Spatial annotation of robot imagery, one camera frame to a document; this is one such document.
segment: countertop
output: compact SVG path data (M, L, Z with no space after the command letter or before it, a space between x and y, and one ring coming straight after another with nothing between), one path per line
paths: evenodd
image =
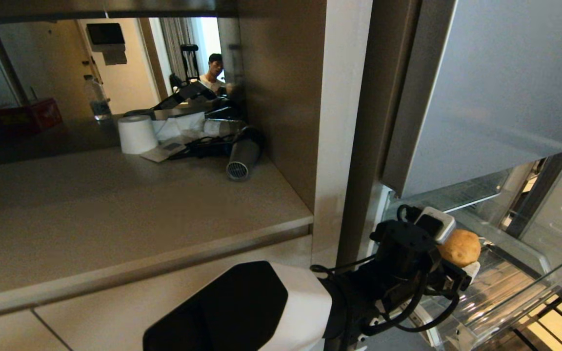
M112 147L0 165L0 311L306 235L313 215L263 157L154 164Z

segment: water bottle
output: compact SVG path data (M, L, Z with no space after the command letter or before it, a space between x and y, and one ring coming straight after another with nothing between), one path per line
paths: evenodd
M90 108L94 114L96 120L105 120L112 117L112 112L110 111L110 106L107 104L107 98L105 97L105 91L103 91L103 86L95 80L95 78L86 74L84 76L84 92L88 102L90 103Z

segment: man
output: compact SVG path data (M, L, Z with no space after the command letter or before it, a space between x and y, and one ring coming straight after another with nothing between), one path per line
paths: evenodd
M222 55L211 54L207 64L209 66L207 73L203 74L199 79L203 85L218 95L221 87L225 86L223 82L218 80L218 76L221 75L223 70Z

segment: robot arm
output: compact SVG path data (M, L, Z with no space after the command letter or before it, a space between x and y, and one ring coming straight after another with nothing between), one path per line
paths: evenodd
M419 332L435 326L452 313L458 291L471 278L442 260L437 250L454 219L435 214L435 209L406 209L406 218L399 211L398 220L377 225L370 238L379 249L355 262L365 262L356 271L336 272L355 264L334 269L314 265L312 271L327 274L317 278L307 269L265 261L238 264L152 325L143 349L308 351L325 338L327 351L347 351L361 338L392 327ZM420 220L426 213L437 222ZM428 325L400 326L423 295L443 295L452 303ZM389 317L409 300L400 315ZM385 322L373 324L379 316Z

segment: cabinet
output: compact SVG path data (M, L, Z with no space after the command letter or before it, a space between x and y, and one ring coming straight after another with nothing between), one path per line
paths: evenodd
M308 267L311 246L310 235L295 238L35 311L74 350L141 351L147 328L232 265L270 260Z
M30 311L0 316L0 351L67 351Z

